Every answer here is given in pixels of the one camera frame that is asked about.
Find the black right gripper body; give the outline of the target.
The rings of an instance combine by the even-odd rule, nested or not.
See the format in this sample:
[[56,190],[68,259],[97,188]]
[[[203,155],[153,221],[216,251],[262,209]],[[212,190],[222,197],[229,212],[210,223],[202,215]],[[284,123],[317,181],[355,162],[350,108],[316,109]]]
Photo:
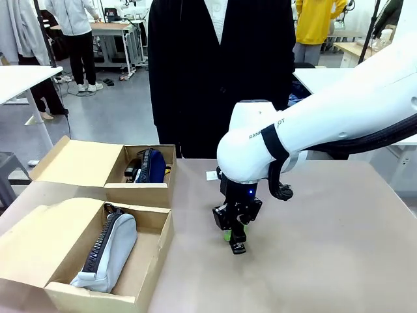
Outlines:
[[237,222],[247,225],[256,219],[263,204],[256,197],[257,185],[221,178],[220,192],[225,196],[225,201],[223,205],[212,210],[215,222],[221,230],[232,230]]

